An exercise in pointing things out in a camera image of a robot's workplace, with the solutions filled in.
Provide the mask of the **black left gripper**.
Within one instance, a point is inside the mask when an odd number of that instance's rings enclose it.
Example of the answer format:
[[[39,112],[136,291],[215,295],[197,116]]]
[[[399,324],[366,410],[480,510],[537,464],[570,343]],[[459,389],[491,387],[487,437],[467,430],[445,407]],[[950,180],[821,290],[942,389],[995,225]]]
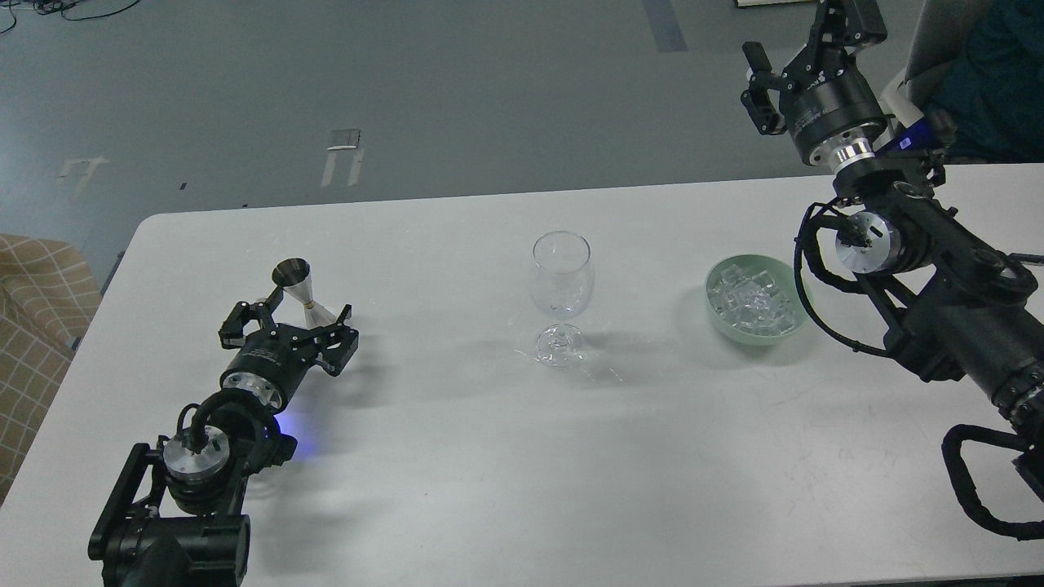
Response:
[[[352,304],[343,305],[329,324],[310,329],[277,327],[272,312],[283,298],[282,289],[274,289],[258,302],[240,301],[219,328],[221,348],[237,352],[220,375],[220,389],[250,391],[271,410],[290,405],[310,368],[318,367],[331,377],[342,374],[361,337],[351,324]],[[250,322],[256,322],[259,330],[246,335]]]

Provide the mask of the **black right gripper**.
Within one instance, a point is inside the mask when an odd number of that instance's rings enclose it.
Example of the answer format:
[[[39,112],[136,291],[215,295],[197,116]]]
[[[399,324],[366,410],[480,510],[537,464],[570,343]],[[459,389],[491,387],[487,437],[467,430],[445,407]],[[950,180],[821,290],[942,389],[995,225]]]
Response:
[[[749,71],[741,103],[754,127],[763,136],[787,131],[808,166],[825,164],[821,145],[832,139],[849,141],[861,133],[875,141],[887,117],[856,55],[887,38],[876,1],[820,1],[804,48],[781,73],[772,70],[761,43],[743,43]]]

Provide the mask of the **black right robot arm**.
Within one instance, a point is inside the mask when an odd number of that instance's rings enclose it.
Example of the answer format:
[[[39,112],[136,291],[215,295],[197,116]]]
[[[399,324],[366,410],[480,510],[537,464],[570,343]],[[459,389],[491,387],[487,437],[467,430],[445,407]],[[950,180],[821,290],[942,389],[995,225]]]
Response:
[[[807,208],[794,235],[794,286],[807,316],[855,352],[891,358],[922,382],[969,376],[1011,432],[955,425],[942,456],[966,516],[1002,537],[1042,538],[1040,521],[1009,523],[982,504],[960,454],[968,441],[1017,452],[1014,466],[1042,494],[1042,323],[1026,311],[1037,280],[1025,256],[968,231],[935,198],[950,115],[902,117],[857,68],[887,30],[875,1],[820,1],[807,41],[780,72],[762,45],[742,46],[741,102],[763,136],[790,134],[802,163],[827,166],[835,196]],[[843,294],[867,296],[887,331],[881,348],[844,337],[816,313],[803,268]]]

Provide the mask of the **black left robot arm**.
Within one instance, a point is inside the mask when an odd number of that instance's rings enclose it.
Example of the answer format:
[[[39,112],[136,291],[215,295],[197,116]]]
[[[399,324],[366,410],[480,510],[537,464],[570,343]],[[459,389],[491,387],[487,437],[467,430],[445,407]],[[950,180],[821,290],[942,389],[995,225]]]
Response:
[[[309,328],[276,322],[283,289],[235,305],[219,390],[180,410],[175,433],[133,446],[88,556],[105,586],[239,586],[250,568],[250,477],[294,457],[277,420],[309,370],[338,376],[359,345],[353,308]]]

